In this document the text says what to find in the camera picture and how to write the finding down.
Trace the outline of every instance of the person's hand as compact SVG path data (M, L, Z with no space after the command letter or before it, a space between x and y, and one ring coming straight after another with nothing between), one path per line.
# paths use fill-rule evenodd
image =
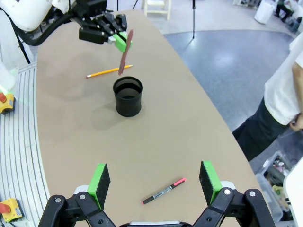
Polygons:
M294 131L299 131L299 130L303 129L303 114L298 115L295 125L291 122L289 123L289 125L292 128L292 130L294 130Z

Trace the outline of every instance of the white stool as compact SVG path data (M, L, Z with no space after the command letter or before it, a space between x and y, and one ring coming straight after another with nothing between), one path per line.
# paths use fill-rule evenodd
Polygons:
M162 7L162 10L148 10L148 6ZM170 19L171 0L142 0L142 8L146 16L147 13L163 13L167 14L167 20Z

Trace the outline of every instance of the black cylindrical container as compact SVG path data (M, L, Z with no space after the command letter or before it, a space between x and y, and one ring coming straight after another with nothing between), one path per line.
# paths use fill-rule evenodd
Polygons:
M142 83L134 77L122 77L114 83L116 110L124 117L133 117L141 110Z

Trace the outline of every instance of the pencil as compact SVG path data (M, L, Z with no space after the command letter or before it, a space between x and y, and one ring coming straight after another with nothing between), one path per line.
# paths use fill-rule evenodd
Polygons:
M133 65L126 65L124 68L127 69L127 68L130 68L132 66ZM94 74L87 75L86 78L95 77L95 76L103 75L103 74L106 74L106 73L115 72L115 71L118 71L118 70L119 70L119 68L115 68L115 69L112 69L112 70L97 72L97 73L94 73Z

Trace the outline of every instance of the person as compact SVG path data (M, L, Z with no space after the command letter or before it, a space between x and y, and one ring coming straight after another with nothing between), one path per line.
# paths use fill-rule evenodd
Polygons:
M298 10L298 0L285 0L284 2L279 2L276 6L275 16L280 18L280 10L285 12L285 16L281 19L284 23L286 19Z
M294 131L303 129L303 33L290 49L288 57L266 82L255 114L232 132L248 161L289 126Z

